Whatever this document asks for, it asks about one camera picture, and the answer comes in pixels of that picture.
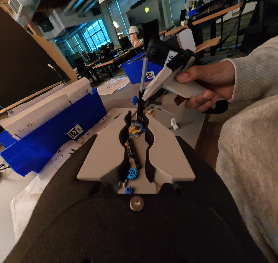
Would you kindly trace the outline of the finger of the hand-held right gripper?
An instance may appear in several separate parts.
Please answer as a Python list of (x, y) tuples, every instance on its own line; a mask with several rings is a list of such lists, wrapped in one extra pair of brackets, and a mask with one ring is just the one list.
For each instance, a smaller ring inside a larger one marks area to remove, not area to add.
[(173, 77), (176, 71), (172, 72), (172, 70), (168, 67), (164, 67), (157, 76), (147, 85), (145, 88), (142, 100), (147, 101), (151, 96), (153, 96), (159, 89), (162, 88), (163, 82), (168, 77)]

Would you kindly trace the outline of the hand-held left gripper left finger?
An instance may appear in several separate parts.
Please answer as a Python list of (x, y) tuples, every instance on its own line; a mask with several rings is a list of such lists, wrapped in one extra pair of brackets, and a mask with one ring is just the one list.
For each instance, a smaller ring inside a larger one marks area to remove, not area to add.
[(125, 110), (96, 136), (85, 158), (77, 179), (109, 184), (116, 193), (119, 182), (124, 182), (130, 169), (125, 143), (129, 139), (132, 112)]

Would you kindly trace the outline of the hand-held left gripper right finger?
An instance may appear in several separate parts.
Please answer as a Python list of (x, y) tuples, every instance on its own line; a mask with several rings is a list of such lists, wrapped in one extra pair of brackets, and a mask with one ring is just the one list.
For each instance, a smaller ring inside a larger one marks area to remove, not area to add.
[(193, 182), (196, 176), (174, 133), (150, 115), (144, 115), (144, 194), (157, 186)]

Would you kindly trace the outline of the lego beam and axle assembly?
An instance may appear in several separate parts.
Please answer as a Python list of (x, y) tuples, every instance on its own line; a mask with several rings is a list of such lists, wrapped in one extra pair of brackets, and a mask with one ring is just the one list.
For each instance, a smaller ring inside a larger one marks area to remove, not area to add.
[[(140, 84), (140, 90), (139, 90), (139, 95), (138, 95), (138, 103), (137, 103), (137, 114), (136, 114), (136, 122), (135, 122), (135, 130), (139, 131), (141, 129), (142, 125), (142, 119), (143, 119), (143, 111), (145, 109), (145, 101), (143, 100), (143, 95), (144, 95), (144, 82), (145, 82), (145, 76), (147, 72), (147, 63), (148, 59), (144, 57), (143, 59), (143, 67), (142, 67), (142, 74), (141, 74), (141, 84)], [(156, 101), (159, 97), (162, 96), (164, 91), (157, 92), (155, 95), (151, 97), (150, 100), (147, 101), (147, 106), (149, 104), (156, 104), (156, 105), (161, 105), (161, 101)]]

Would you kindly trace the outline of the person's right forearm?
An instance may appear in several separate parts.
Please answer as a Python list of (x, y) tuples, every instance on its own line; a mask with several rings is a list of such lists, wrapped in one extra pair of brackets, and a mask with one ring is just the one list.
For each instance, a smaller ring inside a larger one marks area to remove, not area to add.
[(254, 49), (248, 56), (224, 59), (234, 67), (235, 84), (229, 102), (261, 100), (277, 95), (278, 36)]

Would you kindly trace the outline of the lego instruction booklet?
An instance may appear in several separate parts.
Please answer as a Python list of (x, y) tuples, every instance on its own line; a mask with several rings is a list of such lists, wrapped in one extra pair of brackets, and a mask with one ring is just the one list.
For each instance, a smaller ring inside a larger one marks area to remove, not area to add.
[(69, 140), (63, 144), (34, 177), (29, 185), (19, 192), (10, 202), (13, 228), (15, 234), (15, 242), (19, 240), (27, 223), (30, 220), (31, 214), (36, 206), (38, 199), (46, 188), (47, 184), (58, 171), (58, 169), (70, 158), (70, 156), (86, 143), (93, 135), (98, 135), (106, 126), (112, 123), (124, 112), (131, 110), (132, 114), (135, 111), (130, 108), (113, 108), (104, 118), (96, 125), (89, 129), (77, 141)]

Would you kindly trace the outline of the person's right hand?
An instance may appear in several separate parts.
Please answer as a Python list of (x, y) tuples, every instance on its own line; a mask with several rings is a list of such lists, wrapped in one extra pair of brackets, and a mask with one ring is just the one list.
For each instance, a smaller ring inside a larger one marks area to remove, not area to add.
[(177, 96), (175, 104), (179, 106), (185, 102), (186, 109), (195, 109), (197, 112), (205, 112), (219, 99), (230, 100), (234, 91), (235, 70), (229, 61), (222, 61), (205, 66), (192, 66), (188, 70), (178, 73), (176, 80), (181, 84), (192, 81), (202, 85), (204, 90), (192, 98)]

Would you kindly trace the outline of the black monitor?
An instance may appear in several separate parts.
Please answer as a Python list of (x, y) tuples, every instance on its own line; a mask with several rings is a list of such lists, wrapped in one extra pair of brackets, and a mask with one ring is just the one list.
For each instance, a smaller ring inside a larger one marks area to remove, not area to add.
[(142, 24), (144, 52), (147, 51), (148, 44), (151, 39), (160, 38), (159, 36), (159, 21), (158, 18)]

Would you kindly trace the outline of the blue plastic bin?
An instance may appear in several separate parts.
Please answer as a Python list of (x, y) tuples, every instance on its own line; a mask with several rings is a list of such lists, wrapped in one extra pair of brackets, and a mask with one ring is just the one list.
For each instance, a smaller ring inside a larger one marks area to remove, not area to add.
[(78, 140), (107, 114), (96, 88), (1, 152), (21, 176), (39, 173), (64, 143)]
[[(131, 84), (141, 83), (143, 58), (144, 54), (141, 52), (121, 65)], [(149, 61), (147, 63), (145, 82), (152, 81), (162, 69), (162, 66), (156, 65), (155, 63)]]

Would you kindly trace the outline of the mannequin head with hard hat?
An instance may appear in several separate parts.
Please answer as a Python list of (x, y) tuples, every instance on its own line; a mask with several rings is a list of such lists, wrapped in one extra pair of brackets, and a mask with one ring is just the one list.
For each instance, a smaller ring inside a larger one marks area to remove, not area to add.
[(138, 28), (136, 26), (130, 26), (128, 35), (131, 41), (131, 44), (133, 45), (134, 48), (139, 47), (141, 45), (141, 42), (138, 38)]

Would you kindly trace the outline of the printed paper sheet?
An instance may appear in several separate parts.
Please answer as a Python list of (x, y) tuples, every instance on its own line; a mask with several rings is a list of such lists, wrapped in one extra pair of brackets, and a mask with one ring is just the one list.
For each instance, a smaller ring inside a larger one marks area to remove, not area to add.
[(124, 88), (129, 83), (130, 80), (128, 77), (110, 79), (109, 81), (99, 86), (97, 88), (97, 92), (99, 95), (110, 95), (113, 94), (115, 91)]

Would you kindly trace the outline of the brown cardboard piece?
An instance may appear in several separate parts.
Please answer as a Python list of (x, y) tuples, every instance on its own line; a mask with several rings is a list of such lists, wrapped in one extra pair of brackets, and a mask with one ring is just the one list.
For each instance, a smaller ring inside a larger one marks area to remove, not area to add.
[(194, 51), (194, 54), (196, 54), (197, 52), (200, 52), (208, 47), (216, 46), (220, 39), (221, 39), (221, 36), (213, 38), (213, 39), (209, 39), (206, 42), (196, 46), (196, 50)]

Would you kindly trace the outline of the wooden desk with black legs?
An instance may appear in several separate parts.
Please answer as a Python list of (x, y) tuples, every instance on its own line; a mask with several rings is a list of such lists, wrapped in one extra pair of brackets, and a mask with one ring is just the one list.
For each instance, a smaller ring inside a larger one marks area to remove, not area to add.
[[(240, 0), (237, 4), (235, 4), (231, 7), (225, 8), (221, 11), (210, 14), (210, 15), (208, 15), (204, 18), (201, 18), (199, 20), (196, 20), (196, 21), (188, 20), (186, 25), (177, 27), (172, 30), (163, 31), (160, 33), (160, 35), (173, 36), (173, 35), (177, 35), (179, 32), (183, 31), (184, 29), (190, 29), (192, 31), (195, 44), (200, 45), (200, 44), (204, 43), (203, 35), (201, 32), (203, 27), (210, 26), (210, 39), (216, 38), (216, 21), (218, 19), (222, 19), (226, 14), (228, 14), (229, 12), (232, 12), (236, 9), (239, 9), (239, 14), (241, 14), (244, 9), (244, 5), (245, 5), (244, 1)], [(218, 44), (216, 46), (209, 47), (210, 48), (210, 50), (209, 50), (210, 56), (215, 56), (217, 49), (218, 48), (221, 49), (222, 45), (228, 39), (229, 35), (225, 39), (223, 39), (222, 34), (223, 34), (223, 29), (221, 29), (221, 35), (220, 35), (221, 39), (219, 40)]]

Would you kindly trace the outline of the large grid window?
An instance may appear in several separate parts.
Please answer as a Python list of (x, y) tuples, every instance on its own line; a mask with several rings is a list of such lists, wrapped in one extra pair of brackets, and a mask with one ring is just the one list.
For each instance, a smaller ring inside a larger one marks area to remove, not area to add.
[(83, 37), (92, 51), (111, 43), (102, 19), (85, 25)]

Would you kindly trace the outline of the black office chair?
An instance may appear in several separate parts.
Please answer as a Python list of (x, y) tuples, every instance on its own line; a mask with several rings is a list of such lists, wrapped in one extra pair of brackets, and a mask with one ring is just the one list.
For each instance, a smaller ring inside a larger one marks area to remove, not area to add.
[(79, 74), (80, 77), (82, 77), (82, 78), (85, 77), (88, 80), (91, 79), (92, 80), (91, 83), (96, 84), (96, 81), (94, 80), (93, 75), (86, 68), (85, 63), (84, 63), (84, 61), (81, 57), (79, 57), (78, 59), (74, 59), (74, 63), (76, 65), (76, 68), (77, 68), (77, 71), (78, 71), (78, 74)]
[(250, 54), (255, 48), (278, 35), (278, 0), (248, 0), (257, 2), (251, 20), (246, 28), (239, 31), (243, 35), (240, 51)]

